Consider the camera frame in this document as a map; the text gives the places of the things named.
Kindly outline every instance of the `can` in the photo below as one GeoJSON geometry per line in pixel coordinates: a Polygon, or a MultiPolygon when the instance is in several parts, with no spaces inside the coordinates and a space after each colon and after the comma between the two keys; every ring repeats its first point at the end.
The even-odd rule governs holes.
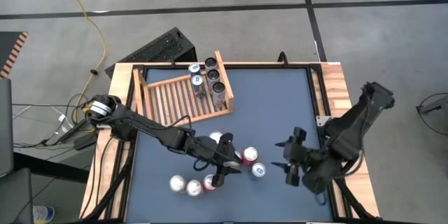
{"type": "Polygon", "coordinates": [[[200,76],[201,75],[201,66],[198,64],[191,64],[188,67],[188,71],[190,72],[190,76],[200,76]]]}
{"type": "Polygon", "coordinates": [[[258,180],[266,174],[266,167],[262,163],[255,163],[252,165],[251,169],[251,179],[258,180]]]}
{"type": "Polygon", "coordinates": [[[225,102],[225,86],[221,82],[213,84],[213,89],[211,91],[213,97],[213,104],[215,106],[222,106],[225,102]]]}
{"type": "Polygon", "coordinates": [[[254,147],[248,147],[243,151],[243,164],[252,165],[257,162],[258,151],[254,147]]]}
{"type": "MultiPolygon", "coordinates": [[[[238,152],[238,151],[235,151],[235,155],[237,155],[238,158],[242,158],[242,157],[241,157],[241,153],[238,152]]],[[[227,161],[227,162],[224,162],[224,163],[223,163],[223,166],[224,166],[224,167],[231,167],[231,168],[233,168],[233,169],[237,169],[237,168],[239,168],[241,165],[240,165],[238,162],[235,162],[235,161],[227,161]]]]}
{"type": "Polygon", "coordinates": [[[207,192],[213,192],[216,190],[216,187],[213,187],[211,185],[212,180],[213,180],[213,174],[209,174],[209,175],[205,176],[205,178],[204,178],[204,189],[207,192]]]}
{"type": "Polygon", "coordinates": [[[210,92],[213,90],[213,85],[219,82],[219,72],[217,70],[210,70],[207,72],[206,79],[210,92]]]}
{"type": "Polygon", "coordinates": [[[210,57],[205,60],[205,71],[207,71],[207,73],[210,70],[216,70],[217,66],[218,66],[218,62],[216,61],[216,59],[214,57],[210,57]]]}
{"type": "Polygon", "coordinates": [[[55,209],[52,206],[33,206],[34,224],[49,223],[55,217],[55,209]]]}
{"type": "Polygon", "coordinates": [[[202,194],[202,185],[199,181],[197,180],[192,180],[190,182],[188,182],[187,184],[187,193],[189,196],[199,196],[202,194]]]}
{"type": "Polygon", "coordinates": [[[219,144],[219,140],[221,139],[221,136],[223,135],[223,133],[219,132],[219,131],[215,131],[210,133],[209,137],[213,140],[216,141],[217,144],[219,144]]]}
{"type": "Polygon", "coordinates": [[[203,97],[205,95],[204,79],[202,76],[191,77],[191,86],[197,97],[203,97]]]}
{"type": "Polygon", "coordinates": [[[169,180],[169,188],[175,193],[186,193],[187,181],[180,175],[175,175],[169,180]]]}

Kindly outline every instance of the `black table border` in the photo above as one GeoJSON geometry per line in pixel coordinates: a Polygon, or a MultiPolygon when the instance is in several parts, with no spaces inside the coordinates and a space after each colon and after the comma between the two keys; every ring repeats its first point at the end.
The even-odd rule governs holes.
{"type": "MultiPolygon", "coordinates": [[[[226,69],[304,69],[307,72],[307,78],[308,78],[308,84],[309,84],[309,95],[311,97],[311,101],[313,104],[314,116],[330,116],[330,114],[331,114],[328,97],[326,94],[325,83],[323,81],[323,73],[322,73],[321,64],[316,64],[316,63],[289,64],[288,61],[286,60],[283,64],[275,64],[275,63],[273,63],[273,64],[266,64],[266,63],[263,63],[263,64],[256,64],[256,63],[255,64],[225,64],[225,68],[226,69]],[[318,77],[318,86],[319,86],[319,89],[321,90],[321,96],[322,96],[323,108],[325,111],[325,115],[319,115],[316,91],[314,89],[314,81],[312,78],[312,71],[315,71],[316,75],[318,77]]],[[[188,65],[171,64],[171,65],[165,65],[165,66],[160,66],[160,65],[151,66],[151,65],[145,65],[145,64],[134,64],[132,66],[132,69],[141,70],[143,77],[146,78],[149,69],[171,69],[171,70],[185,69],[186,70],[186,69],[188,69],[188,65]]],[[[133,77],[133,75],[131,75],[129,90],[127,93],[127,102],[126,102],[126,106],[129,106],[129,107],[132,103],[132,96],[134,95],[133,83],[134,83],[134,77],[133,77]]],[[[316,131],[318,132],[318,135],[319,135],[319,129],[317,126],[316,126],[316,131]]],[[[135,143],[136,139],[130,139],[130,140],[134,140],[134,141],[131,141],[131,146],[129,147],[129,154],[135,155],[135,144],[134,143],[135,143]]],[[[319,145],[322,146],[324,141],[325,141],[325,139],[322,139],[321,137],[319,137],[319,145]]],[[[119,143],[117,155],[115,157],[115,164],[114,164],[113,173],[112,173],[112,180],[114,180],[116,178],[116,176],[118,175],[118,173],[120,171],[120,164],[122,162],[123,150],[124,150],[124,144],[119,143]]],[[[119,208],[119,212],[118,212],[118,217],[123,220],[125,218],[131,177],[132,177],[132,173],[130,173],[125,178],[123,191],[122,191],[121,199],[120,199],[120,208],[119,208]]],[[[328,186],[328,194],[330,196],[329,203],[330,203],[330,208],[331,208],[331,212],[332,212],[332,218],[333,219],[339,218],[339,213],[337,210],[337,201],[336,201],[336,197],[335,197],[335,191],[334,191],[333,185],[331,185],[331,184],[328,186]]],[[[109,204],[106,208],[106,215],[105,215],[106,218],[111,217],[112,206],[113,206],[113,199],[109,202],[109,204]]],[[[348,202],[345,199],[344,199],[344,212],[347,217],[351,218],[350,207],[348,205],[348,202]]]]}

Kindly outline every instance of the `gray floor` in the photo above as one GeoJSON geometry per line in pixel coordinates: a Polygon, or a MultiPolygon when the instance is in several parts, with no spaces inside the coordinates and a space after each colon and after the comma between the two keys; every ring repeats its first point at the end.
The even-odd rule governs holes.
{"type": "MultiPolygon", "coordinates": [[[[230,4],[303,3],[304,0],[81,0],[89,11],[174,8],[230,4]]],[[[388,0],[313,0],[316,3],[388,0]]],[[[0,0],[0,14],[79,11],[74,0],[0,0]]],[[[446,91],[448,5],[317,9],[316,17],[329,61],[342,62],[352,102],[365,81],[395,92],[395,108],[385,111],[366,135],[367,162],[381,215],[385,219],[446,223],[448,139],[426,128],[415,106],[446,91]]],[[[177,26],[195,45],[200,60],[220,50],[225,60],[275,60],[284,50],[290,60],[316,61],[305,9],[257,10],[95,17],[108,46],[110,65],[177,26]]],[[[16,103],[65,104],[80,92],[102,45],[83,18],[0,20],[1,31],[28,31],[10,75],[16,103]]],[[[106,93],[101,75],[88,97],[106,93]]],[[[16,142],[36,143],[57,127],[59,114],[32,108],[14,121],[16,142]]],[[[432,115],[439,130],[446,115],[432,115]]],[[[27,150],[48,158],[56,152],[27,150]]],[[[74,166],[88,165],[92,151],[67,153],[74,166]]],[[[77,217],[84,185],[57,182],[37,200],[57,207],[58,220],[77,217]]]]}

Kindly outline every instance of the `wooden crate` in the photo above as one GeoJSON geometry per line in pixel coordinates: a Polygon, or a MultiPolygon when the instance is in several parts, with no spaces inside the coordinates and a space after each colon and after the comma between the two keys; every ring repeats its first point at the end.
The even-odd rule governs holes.
{"type": "MultiPolygon", "coordinates": [[[[205,71],[202,71],[201,75],[204,78],[206,96],[198,98],[193,93],[190,75],[147,84],[139,70],[134,69],[134,91],[138,113],[167,126],[186,115],[189,115],[191,122],[194,123],[233,112],[233,92],[225,72],[224,63],[219,51],[215,51],[215,56],[220,81],[224,83],[226,89],[224,106],[214,106],[205,78],[205,71]]],[[[188,120],[185,119],[176,125],[186,124],[188,124],[188,120]]]]}

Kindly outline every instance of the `black floor stripe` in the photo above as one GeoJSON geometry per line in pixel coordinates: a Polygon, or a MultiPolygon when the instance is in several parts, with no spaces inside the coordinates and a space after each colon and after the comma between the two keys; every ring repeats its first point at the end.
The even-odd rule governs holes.
{"type": "MultiPolygon", "coordinates": [[[[205,6],[205,7],[186,7],[186,8],[158,8],[143,10],[111,10],[104,13],[87,12],[90,17],[108,17],[121,15],[153,15],[153,14],[171,14],[171,13],[208,13],[218,11],[267,11],[267,10],[289,10],[305,8],[304,3],[279,3],[279,4],[258,4],[245,6],[205,6]]],[[[0,15],[0,20],[10,19],[33,19],[33,18],[80,18],[84,14],[74,13],[42,13],[42,14],[11,14],[0,15]]]]}
{"type": "Polygon", "coordinates": [[[350,8],[378,6],[414,6],[427,4],[448,4],[448,0],[401,0],[401,1],[364,1],[346,3],[313,3],[313,8],[350,8]]]}
{"type": "Polygon", "coordinates": [[[314,13],[312,1],[305,0],[305,3],[307,5],[309,22],[311,23],[311,31],[313,33],[314,42],[316,44],[317,55],[318,55],[320,61],[326,62],[327,57],[325,55],[325,50],[323,49],[321,33],[319,31],[319,26],[317,25],[316,14],[314,13]]]}

